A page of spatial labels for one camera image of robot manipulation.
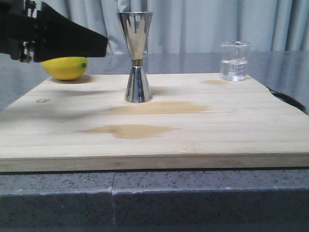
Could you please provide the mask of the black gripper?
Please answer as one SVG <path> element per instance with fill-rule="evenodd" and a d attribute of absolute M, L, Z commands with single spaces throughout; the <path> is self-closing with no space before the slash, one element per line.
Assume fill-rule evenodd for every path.
<path fill-rule="evenodd" d="M 29 63 L 63 57 L 104 57 L 108 38 L 34 0 L 0 2 L 0 52 Z"/>

